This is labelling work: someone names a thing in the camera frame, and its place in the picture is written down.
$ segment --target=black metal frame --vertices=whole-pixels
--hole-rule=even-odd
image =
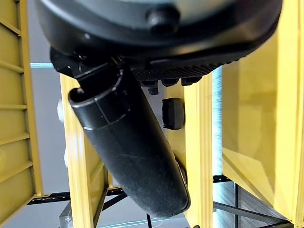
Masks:
[[[224,175],[216,175],[213,176],[213,183],[222,183],[222,182],[229,182],[232,181],[229,178],[227,178]],[[280,218],[272,217],[265,214],[256,213],[250,210],[241,209],[238,207],[238,189],[239,186],[234,183],[234,207],[222,204],[218,202],[213,202],[213,207],[215,209],[219,209],[222,211],[226,211],[232,214],[235,214],[235,228],[238,228],[238,218],[240,216],[247,217],[255,220],[259,220],[266,223],[274,223],[273,225],[260,227],[260,228],[293,228],[293,224],[290,223],[287,220],[283,220]],[[102,211],[108,209],[109,207],[113,206],[114,204],[122,201],[127,197],[127,194],[121,189],[121,188],[112,188],[107,191],[107,196],[116,196],[107,202],[104,203]],[[47,197],[40,197],[35,198],[31,202],[28,203],[28,205],[32,204],[40,204],[40,203],[51,203],[51,202],[61,202],[61,201],[67,201],[71,200],[70,193],[69,192],[61,192],[61,193],[53,193]],[[148,228],[152,228],[151,223],[151,217],[147,214],[147,222],[148,222]]]

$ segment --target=yellow panel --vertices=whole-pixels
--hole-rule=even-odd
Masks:
[[[75,79],[60,75],[64,107],[66,150],[74,228],[97,225],[108,188],[108,171],[84,134],[67,96],[79,87]]]
[[[23,67],[23,92],[24,102],[27,105],[27,130],[30,134],[30,150],[31,159],[33,161],[33,172],[34,172],[34,183],[36,189],[36,195],[41,196],[43,194],[42,179],[40,171],[40,160],[39,160],[39,149],[38,149],[38,137],[36,130],[36,118],[35,118],[35,107],[34,107],[34,96],[33,96],[33,85],[32,76],[30,69],[29,59],[29,34],[28,34],[28,17],[27,17],[27,1],[20,0],[18,8],[20,11],[20,29],[21,29],[21,52],[22,59],[21,66]]]
[[[100,162],[100,158],[97,154],[97,152],[95,151],[95,149],[93,148],[91,142],[87,139],[87,137],[85,136],[85,150],[87,151],[87,166],[88,166],[88,172],[91,175],[91,173],[93,172],[94,168],[99,164]]]
[[[0,140],[19,136],[26,131],[24,111],[0,110]]]
[[[17,5],[14,0],[0,0],[0,19],[18,27]]]
[[[0,60],[20,66],[19,38],[0,24]]]
[[[185,128],[167,131],[167,139],[175,155],[184,163],[188,176],[191,206],[185,212],[190,227],[212,227],[212,142],[211,103],[212,76],[182,87],[166,88],[166,97],[184,99]]]
[[[11,172],[29,162],[27,140],[8,143],[0,146],[0,176]]]
[[[34,193],[30,169],[0,183],[0,224],[19,209],[20,205],[29,202]]]
[[[22,81],[19,73],[0,68],[0,104],[24,104]]]
[[[92,202],[92,211],[94,215],[96,214],[97,208],[100,203],[100,199],[106,188],[104,179],[105,179],[104,169],[102,168],[98,173],[98,175],[91,182],[91,202]]]
[[[303,38],[303,1],[285,1],[275,35],[223,67],[222,96],[224,174],[299,226],[304,225]]]

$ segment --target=textured black plastic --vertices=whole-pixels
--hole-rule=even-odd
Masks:
[[[127,2],[126,9],[132,14],[135,3]],[[191,85],[199,76],[245,57],[269,39],[277,27],[282,2],[235,0],[205,19],[180,25],[167,36],[121,26],[74,1],[37,0],[37,9],[51,46],[66,55],[85,56],[92,62],[118,55],[138,81],[187,78],[183,85]]]
[[[131,72],[95,97],[74,89],[69,101],[107,168],[142,209],[169,217],[190,206],[174,154]]]

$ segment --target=metal bar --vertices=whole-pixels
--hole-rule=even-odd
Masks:
[[[90,174],[90,181],[91,183],[95,180],[95,178],[98,176],[100,171],[102,170],[104,166],[104,163],[100,161],[93,169],[92,173]]]
[[[244,210],[244,209],[236,208],[236,207],[229,206],[229,205],[222,204],[222,203],[213,202],[213,207],[216,208],[216,209],[219,209],[219,210],[227,211],[229,213],[233,213],[233,214],[236,214],[236,215],[240,215],[240,216],[243,216],[243,217],[255,219],[255,220],[266,222],[266,223],[286,222],[285,220],[280,219],[280,218],[256,213],[256,212],[253,212],[253,211],[250,211],[250,210]]]
[[[0,110],[25,110],[26,108],[24,104],[0,104]]]
[[[32,204],[41,204],[41,203],[53,203],[53,202],[62,202],[71,200],[70,192],[59,192],[53,193],[49,196],[39,197],[32,199],[28,205]]]
[[[228,177],[224,175],[215,175],[213,176],[213,183],[222,183],[222,182],[229,182],[232,181]]]
[[[238,208],[238,185],[234,183],[233,185],[234,188],[234,206]],[[234,227],[238,228],[238,215],[234,215]]]
[[[128,195],[123,192],[120,195],[114,197],[113,199],[110,199],[109,201],[105,202],[104,206],[103,206],[103,211],[106,210],[106,209],[108,209],[110,206],[118,203],[119,201],[123,200],[127,196]]]
[[[105,200],[106,194],[107,194],[107,189],[104,190],[104,192],[103,192],[103,194],[102,194],[102,196],[99,200],[99,204],[98,204],[96,213],[95,213],[94,218],[93,218],[94,227],[97,227],[97,223],[98,223],[98,220],[99,220],[100,213],[101,213],[101,211],[103,210],[103,207],[104,207],[104,203],[105,203],[104,200]]]
[[[7,21],[4,19],[0,18],[0,24],[3,25],[5,28],[10,30],[11,32],[15,33],[18,36],[21,36],[21,31],[20,29],[16,28],[15,26],[9,24]]]
[[[124,190],[122,190],[122,188],[119,188],[119,187],[109,188],[106,195],[107,196],[116,196],[116,195],[120,195],[122,192],[124,192]]]
[[[1,174],[0,175],[0,183],[8,180],[9,178],[17,175],[18,173],[28,169],[29,167],[33,166],[33,163],[31,161],[28,161],[27,163],[19,166],[19,167],[16,167],[14,168],[13,170],[11,171],[6,171],[4,174]]]
[[[148,228],[152,228],[151,217],[147,214]]]
[[[16,136],[14,138],[0,140],[0,146],[4,145],[4,144],[8,144],[8,143],[13,143],[13,142],[17,142],[17,141],[20,141],[20,140],[28,139],[28,138],[29,138],[29,133],[23,133],[23,134],[21,134],[19,136]]]
[[[273,225],[269,225],[269,226],[265,226],[265,227],[260,227],[260,228],[294,228],[294,225],[288,221],[286,222],[281,222],[281,223],[277,223],[277,224],[273,224]]]
[[[0,60],[0,67],[22,74],[23,68]]]

